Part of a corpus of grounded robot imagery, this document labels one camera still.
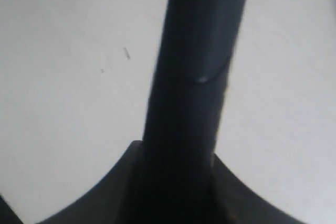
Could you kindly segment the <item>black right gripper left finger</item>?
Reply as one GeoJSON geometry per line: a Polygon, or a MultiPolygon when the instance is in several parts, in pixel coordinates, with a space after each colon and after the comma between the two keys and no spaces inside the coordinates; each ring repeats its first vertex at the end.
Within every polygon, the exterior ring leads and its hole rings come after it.
{"type": "Polygon", "coordinates": [[[116,223],[141,141],[133,141],[108,173],[87,193],[41,223],[116,223]]]}

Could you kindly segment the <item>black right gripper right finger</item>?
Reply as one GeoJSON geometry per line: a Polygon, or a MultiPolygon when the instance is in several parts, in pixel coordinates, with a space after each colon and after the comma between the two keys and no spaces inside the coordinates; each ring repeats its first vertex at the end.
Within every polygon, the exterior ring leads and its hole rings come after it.
{"type": "Polygon", "coordinates": [[[217,156],[213,161],[213,197],[215,223],[301,223],[249,189],[217,156]]]}

